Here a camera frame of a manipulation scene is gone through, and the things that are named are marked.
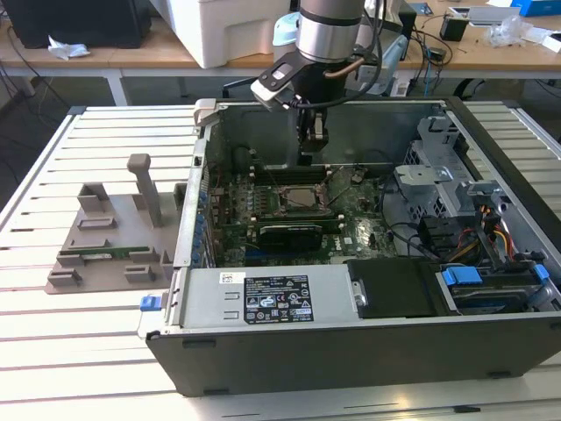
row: sticker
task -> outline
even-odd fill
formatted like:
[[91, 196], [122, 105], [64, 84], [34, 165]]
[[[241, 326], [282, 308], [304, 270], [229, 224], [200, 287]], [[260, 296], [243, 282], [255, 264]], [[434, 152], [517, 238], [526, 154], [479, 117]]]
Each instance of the sticker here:
[[220, 283], [244, 283], [245, 272], [220, 272]]
[[83, 260], [111, 260], [113, 256], [109, 253], [100, 253], [100, 254], [83, 254]]
[[247, 324], [314, 321], [311, 291], [306, 275], [245, 278], [242, 282], [244, 320]]

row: floor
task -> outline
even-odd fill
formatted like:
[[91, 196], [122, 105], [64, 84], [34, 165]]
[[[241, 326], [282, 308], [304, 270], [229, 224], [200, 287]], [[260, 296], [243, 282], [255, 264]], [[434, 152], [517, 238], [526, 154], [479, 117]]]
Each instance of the floor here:
[[[203, 97], [221, 97], [224, 83], [231, 78], [189, 78], [189, 96], [181, 98], [174, 78], [130, 78], [125, 81], [134, 105], [194, 103]], [[56, 91], [72, 105], [113, 105], [104, 79], [56, 78], [50, 80]], [[448, 96], [459, 80], [444, 80], [435, 95]], [[468, 87], [471, 92], [477, 81]], [[0, 111], [0, 208], [3, 208], [66, 115], [66, 107], [46, 89], [37, 87], [36, 95]], [[412, 94], [422, 95], [417, 86]], [[534, 81], [492, 81], [479, 87], [473, 100], [515, 99], [555, 139], [561, 137], [561, 89], [550, 87], [551, 95]], [[249, 87], [235, 88], [234, 98], [252, 98]]]

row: warning label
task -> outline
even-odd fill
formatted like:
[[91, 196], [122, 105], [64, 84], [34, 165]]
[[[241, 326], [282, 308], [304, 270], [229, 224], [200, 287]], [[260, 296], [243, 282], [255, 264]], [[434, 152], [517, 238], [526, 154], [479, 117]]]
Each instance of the warning label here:
[[245, 278], [244, 320], [249, 325], [313, 322], [314, 311], [308, 277]]

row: blue tab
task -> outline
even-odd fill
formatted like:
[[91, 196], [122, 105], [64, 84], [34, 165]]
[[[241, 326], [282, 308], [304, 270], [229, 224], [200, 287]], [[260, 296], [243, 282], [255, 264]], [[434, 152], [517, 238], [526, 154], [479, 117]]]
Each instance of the blue tab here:
[[160, 311], [161, 296], [143, 296], [140, 301], [140, 311]]
[[454, 266], [447, 268], [444, 273], [446, 285], [473, 285], [483, 283], [477, 268], [473, 266]]
[[540, 282], [542, 285], [545, 285], [548, 279], [550, 279], [550, 273], [547, 271], [544, 265], [535, 265], [534, 272], [538, 278], [540, 278]]
[[443, 276], [444, 280], [446, 281], [446, 285], [448, 285], [449, 287], [456, 283], [456, 280], [454, 279], [454, 276], [452, 276], [452, 273], [449, 272], [448, 269], [443, 271], [442, 276]]

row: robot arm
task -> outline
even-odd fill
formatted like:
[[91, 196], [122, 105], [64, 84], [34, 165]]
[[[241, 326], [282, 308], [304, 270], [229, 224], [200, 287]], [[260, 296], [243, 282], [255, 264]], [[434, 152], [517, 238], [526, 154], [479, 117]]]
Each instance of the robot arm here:
[[[383, 10], [380, 2], [370, 18], [363, 16], [364, 0], [302, 0], [297, 50], [281, 57], [252, 85], [253, 94], [269, 110], [279, 106], [298, 110], [301, 164], [310, 164], [310, 154], [329, 141], [327, 110], [365, 94], [380, 77], [380, 15], [386, 15], [387, 0]], [[354, 81], [360, 89], [345, 97], [348, 75], [355, 71], [360, 75], [362, 66], [373, 68], [370, 80]]]

